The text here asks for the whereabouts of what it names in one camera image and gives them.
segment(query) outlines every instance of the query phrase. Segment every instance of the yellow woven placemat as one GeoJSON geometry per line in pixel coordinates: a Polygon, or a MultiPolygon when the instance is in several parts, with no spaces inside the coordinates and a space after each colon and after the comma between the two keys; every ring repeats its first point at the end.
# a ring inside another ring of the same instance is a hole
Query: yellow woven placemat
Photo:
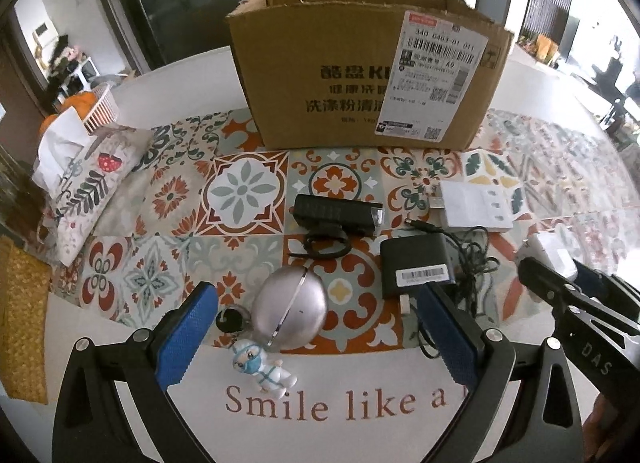
{"type": "Polygon", "coordinates": [[[44,323],[51,268],[0,237],[0,381],[10,398],[47,403],[44,323]]]}

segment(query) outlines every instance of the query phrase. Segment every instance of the metal screw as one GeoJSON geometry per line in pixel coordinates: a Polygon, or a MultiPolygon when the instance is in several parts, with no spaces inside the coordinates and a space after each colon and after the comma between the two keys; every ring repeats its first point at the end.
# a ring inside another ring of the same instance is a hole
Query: metal screw
{"type": "Polygon", "coordinates": [[[144,342],[149,338],[151,332],[148,329],[136,329],[133,331],[134,342],[144,342]]]}
{"type": "Polygon", "coordinates": [[[549,337],[546,339],[546,345],[552,349],[560,349],[560,340],[555,337],[549,337]]]}
{"type": "Polygon", "coordinates": [[[76,349],[78,351],[84,351],[88,347],[89,347],[89,339],[88,338],[81,338],[81,339],[78,340],[78,342],[76,342],[76,349]]]}
{"type": "Polygon", "coordinates": [[[491,342],[500,342],[504,338],[500,330],[497,329],[487,329],[484,334],[491,342]]]}

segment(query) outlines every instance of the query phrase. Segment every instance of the figurine in white protective suit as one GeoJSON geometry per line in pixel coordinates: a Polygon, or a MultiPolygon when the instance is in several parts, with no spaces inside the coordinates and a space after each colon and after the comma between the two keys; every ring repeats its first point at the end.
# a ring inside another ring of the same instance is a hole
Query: figurine in white protective suit
{"type": "Polygon", "coordinates": [[[251,339],[241,339],[230,348],[234,352],[234,369],[240,373],[253,375],[262,393],[270,393],[280,399],[298,379],[282,369],[282,360],[267,363],[267,353],[251,339]]]}

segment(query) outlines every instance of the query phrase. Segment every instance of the qr code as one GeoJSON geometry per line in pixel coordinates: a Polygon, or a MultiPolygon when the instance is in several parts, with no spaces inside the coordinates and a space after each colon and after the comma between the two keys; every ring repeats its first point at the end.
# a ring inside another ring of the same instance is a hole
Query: qr code
{"type": "Polygon", "coordinates": [[[438,139],[442,129],[437,127],[427,127],[427,132],[424,133],[424,139],[438,139]]]}
{"type": "Polygon", "coordinates": [[[431,96],[429,97],[429,99],[430,100],[435,100],[436,102],[443,102],[446,96],[447,96],[447,90],[446,89],[433,88],[433,90],[431,91],[431,96]]]}

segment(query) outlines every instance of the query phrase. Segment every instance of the shipping label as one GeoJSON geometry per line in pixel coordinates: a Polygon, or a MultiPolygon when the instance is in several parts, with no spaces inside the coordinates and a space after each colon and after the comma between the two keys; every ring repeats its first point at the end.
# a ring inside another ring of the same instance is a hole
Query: shipping label
{"type": "Polygon", "coordinates": [[[447,20],[405,12],[376,134],[441,141],[487,42],[447,20]]]}

